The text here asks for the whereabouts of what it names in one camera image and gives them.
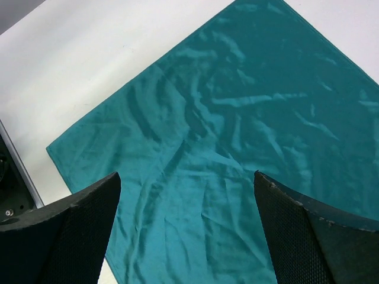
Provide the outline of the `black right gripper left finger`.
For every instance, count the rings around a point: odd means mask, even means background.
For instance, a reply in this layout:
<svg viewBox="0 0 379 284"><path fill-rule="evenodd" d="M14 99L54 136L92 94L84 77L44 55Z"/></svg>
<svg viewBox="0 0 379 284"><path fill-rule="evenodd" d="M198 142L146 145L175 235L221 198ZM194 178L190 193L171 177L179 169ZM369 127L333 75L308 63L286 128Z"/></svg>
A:
<svg viewBox="0 0 379 284"><path fill-rule="evenodd" d="M1 222L1 283L97 283L120 193L114 172Z"/></svg>

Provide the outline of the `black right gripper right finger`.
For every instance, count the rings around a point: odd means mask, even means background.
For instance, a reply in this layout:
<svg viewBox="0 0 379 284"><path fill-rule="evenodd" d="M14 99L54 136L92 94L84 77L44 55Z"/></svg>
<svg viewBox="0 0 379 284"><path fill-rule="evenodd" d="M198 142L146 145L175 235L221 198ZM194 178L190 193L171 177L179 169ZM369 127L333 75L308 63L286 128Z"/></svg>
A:
<svg viewBox="0 0 379 284"><path fill-rule="evenodd" d="M278 283L378 283L378 221L254 174L254 195Z"/></svg>

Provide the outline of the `teal cloth napkin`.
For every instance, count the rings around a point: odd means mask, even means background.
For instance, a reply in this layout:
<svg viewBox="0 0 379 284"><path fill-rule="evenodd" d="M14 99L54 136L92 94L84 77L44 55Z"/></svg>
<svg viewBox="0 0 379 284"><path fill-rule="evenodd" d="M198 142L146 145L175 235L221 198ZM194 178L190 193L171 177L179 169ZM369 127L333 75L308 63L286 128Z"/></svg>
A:
<svg viewBox="0 0 379 284"><path fill-rule="evenodd" d="M73 193L120 175L118 283L275 283L253 174L378 218L378 85L283 1L234 1L47 152Z"/></svg>

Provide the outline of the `aluminium frame rail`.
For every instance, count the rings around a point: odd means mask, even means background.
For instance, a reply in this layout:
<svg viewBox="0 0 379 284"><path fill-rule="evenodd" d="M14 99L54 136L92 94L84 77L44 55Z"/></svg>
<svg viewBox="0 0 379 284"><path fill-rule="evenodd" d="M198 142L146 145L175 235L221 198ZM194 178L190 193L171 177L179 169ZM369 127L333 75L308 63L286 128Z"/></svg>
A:
<svg viewBox="0 0 379 284"><path fill-rule="evenodd" d="M20 156L1 125L1 220L43 206Z"/></svg>

